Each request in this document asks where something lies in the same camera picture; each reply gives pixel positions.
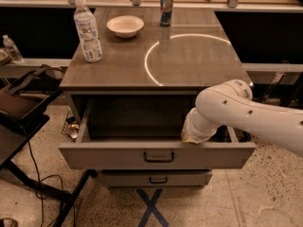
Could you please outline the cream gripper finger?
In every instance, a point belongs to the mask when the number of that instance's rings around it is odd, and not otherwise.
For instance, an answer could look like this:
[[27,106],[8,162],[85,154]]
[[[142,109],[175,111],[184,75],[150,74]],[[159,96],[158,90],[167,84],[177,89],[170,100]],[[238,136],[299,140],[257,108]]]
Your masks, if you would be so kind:
[[200,134],[182,134],[181,135],[183,143],[190,143],[190,144],[201,144],[207,140],[205,135]]

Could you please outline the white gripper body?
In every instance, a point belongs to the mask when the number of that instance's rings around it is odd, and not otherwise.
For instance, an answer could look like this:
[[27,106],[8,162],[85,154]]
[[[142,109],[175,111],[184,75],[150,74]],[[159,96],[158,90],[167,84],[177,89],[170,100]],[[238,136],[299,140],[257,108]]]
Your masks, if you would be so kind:
[[199,114],[196,108],[189,111],[181,131],[182,134],[200,134],[205,135],[209,140],[216,132],[219,126],[207,120]]

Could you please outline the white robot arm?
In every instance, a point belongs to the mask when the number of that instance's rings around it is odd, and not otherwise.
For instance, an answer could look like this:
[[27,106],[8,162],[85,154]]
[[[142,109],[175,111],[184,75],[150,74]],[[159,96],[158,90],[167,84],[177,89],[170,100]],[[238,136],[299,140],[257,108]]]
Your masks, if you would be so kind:
[[249,132],[303,155],[303,111],[253,101],[250,86],[240,79],[206,88],[197,95],[181,132],[182,141],[203,143],[220,126]]

